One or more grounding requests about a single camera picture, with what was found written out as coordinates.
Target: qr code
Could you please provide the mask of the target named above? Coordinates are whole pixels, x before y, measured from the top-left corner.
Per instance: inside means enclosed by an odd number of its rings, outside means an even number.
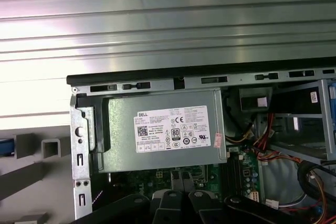
[[[148,136],[147,126],[138,127],[138,136]]]

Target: green circuit board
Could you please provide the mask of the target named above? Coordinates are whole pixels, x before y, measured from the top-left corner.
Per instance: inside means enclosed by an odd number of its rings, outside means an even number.
[[[139,170],[120,173],[123,179],[116,183],[128,194],[152,198],[157,190],[171,189],[171,171],[190,172],[196,190],[211,191],[219,200],[232,194],[250,197],[260,193],[258,160],[243,146],[230,146],[227,163],[189,167]]]
[[[211,191],[218,199],[221,199],[218,165],[197,165],[129,172],[127,174],[128,190],[152,198],[153,193],[157,190],[171,189],[170,172],[173,170],[190,172],[195,183],[195,189]]]

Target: corrugated metal wall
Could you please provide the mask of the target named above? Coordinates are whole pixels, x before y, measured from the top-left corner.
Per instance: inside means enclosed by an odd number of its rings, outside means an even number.
[[[332,57],[335,18],[335,0],[0,0],[0,129],[67,124],[69,74]]]

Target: power supply label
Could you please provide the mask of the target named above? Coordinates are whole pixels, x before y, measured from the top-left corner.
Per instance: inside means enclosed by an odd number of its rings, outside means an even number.
[[[138,153],[211,146],[206,106],[138,112],[134,131]]]

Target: white connector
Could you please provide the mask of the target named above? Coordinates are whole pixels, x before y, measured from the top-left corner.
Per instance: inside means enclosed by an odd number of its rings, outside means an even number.
[[[251,199],[251,200],[254,200],[256,202],[259,202],[259,193],[257,191],[252,191],[248,195],[248,198]]]
[[[279,209],[279,202],[276,201],[276,200],[271,200],[271,199],[266,199],[266,202],[265,202],[266,206],[269,206],[271,208],[274,208],[274,209]]]

